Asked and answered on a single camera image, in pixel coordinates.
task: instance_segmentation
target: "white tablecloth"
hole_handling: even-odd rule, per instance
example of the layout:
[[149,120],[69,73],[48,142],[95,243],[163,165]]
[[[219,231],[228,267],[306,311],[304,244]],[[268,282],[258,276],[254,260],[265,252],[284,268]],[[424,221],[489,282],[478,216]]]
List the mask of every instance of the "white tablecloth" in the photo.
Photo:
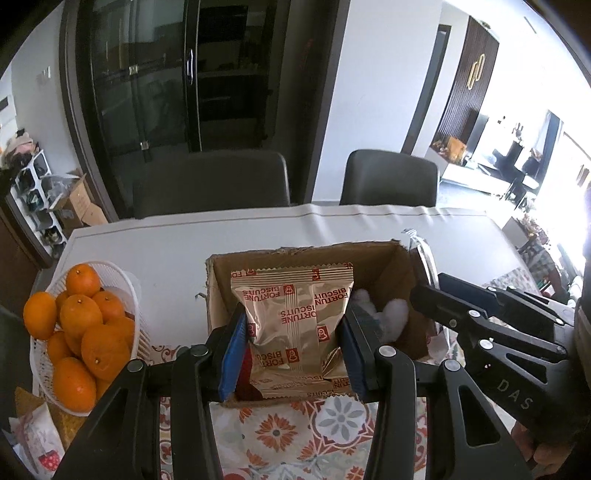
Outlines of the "white tablecloth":
[[437,269],[482,285],[525,267],[485,213],[399,206],[302,205],[124,220],[74,231],[56,269],[108,260],[135,276],[153,345],[207,339],[205,260],[213,254],[400,239],[415,228]]

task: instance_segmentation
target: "person's hand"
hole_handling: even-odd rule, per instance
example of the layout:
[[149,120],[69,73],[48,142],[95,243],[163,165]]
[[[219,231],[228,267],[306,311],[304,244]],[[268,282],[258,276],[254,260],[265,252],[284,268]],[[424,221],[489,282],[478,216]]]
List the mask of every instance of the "person's hand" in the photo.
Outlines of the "person's hand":
[[573,449],[570,445],[547,445],[545,443],[535,447],[531,432],[519,422],[516,422],[511,430],[511,437],[515,440],[525,461],[529,461],[533,457],[538,464],[539,468],[535,470],[536,478],[556,473]]

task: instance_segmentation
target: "gold foil package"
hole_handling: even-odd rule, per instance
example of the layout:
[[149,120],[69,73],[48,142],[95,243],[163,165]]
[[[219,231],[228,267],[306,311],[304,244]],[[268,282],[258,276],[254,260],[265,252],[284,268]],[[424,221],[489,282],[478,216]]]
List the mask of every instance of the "gold foil package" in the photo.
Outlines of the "gold foil package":
[[232,272],[247,315],[251,384],[264,398],[350,391],[335,330],[352,287],[352,264]]

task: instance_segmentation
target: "door handle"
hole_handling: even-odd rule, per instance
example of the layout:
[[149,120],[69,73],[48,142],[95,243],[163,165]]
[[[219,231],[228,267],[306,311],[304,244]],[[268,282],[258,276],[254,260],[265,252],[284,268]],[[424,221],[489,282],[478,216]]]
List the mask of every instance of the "door handle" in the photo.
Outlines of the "door handle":
[[189,86],[193,85],[195,80],[195,76],[193,74],[193,49],[189,50],[189,57],[187,59],[187,80],[189,81]]

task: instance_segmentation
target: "blue gripper pad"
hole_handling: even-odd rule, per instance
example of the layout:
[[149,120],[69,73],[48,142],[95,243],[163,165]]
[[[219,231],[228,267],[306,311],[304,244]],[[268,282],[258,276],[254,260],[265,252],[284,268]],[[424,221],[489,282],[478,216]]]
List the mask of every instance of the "blue gripper pad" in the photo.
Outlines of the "blue gripper pad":
[[498,315],[501,306],[493,292],[445,273],[440,273],[438,278],[439,288],[444,292],[481,308],[489,317]]
[[243,311],[232,336],[228,341],[228,347],[222,359],[222,368],[220,372],[220,382],[217,388],[219,397],[226,401],[230,394],[236,390],[236,382],[242,368],[244,353],[248,348],[248,337],[246,336],[246,313]]
[[339,339],[339,346],[343,352],[343,360],[347,369],[347,375],[351,383],[351,388],[357,393],[361,400],[368,396],[369,388],[365,382],[365,375],[363,374],[363,362],[361,354],[357,349],[357,344],[353,338],[353,333],[342,318],[337,327],[337,337]]

